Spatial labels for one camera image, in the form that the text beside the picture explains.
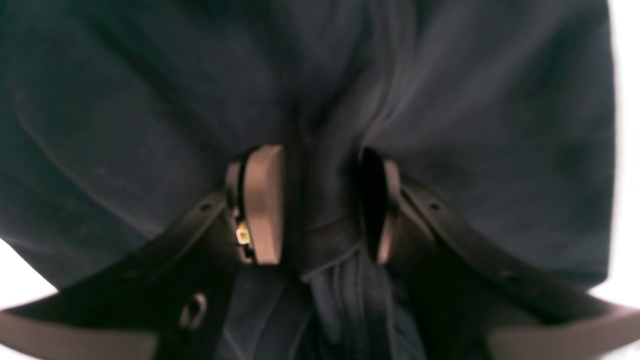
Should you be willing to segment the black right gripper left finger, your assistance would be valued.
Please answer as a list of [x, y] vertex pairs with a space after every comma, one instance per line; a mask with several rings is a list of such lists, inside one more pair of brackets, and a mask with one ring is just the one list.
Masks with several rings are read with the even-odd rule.
[[231, 162], [152, 242], [55, 295], [1, 312], [1, 343], [41, 360], [209, 360], [240, 270], [281, 260], [285, 153]]

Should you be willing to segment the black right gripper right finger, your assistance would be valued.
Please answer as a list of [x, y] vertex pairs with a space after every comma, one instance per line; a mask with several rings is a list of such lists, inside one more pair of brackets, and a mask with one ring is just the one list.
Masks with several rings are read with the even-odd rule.
[[370, 254], [405, 286], [430, 360], [600, 360], [638, 344], [638, 309], [494, 246], [391, 158], [365, 149], [359, 180]]

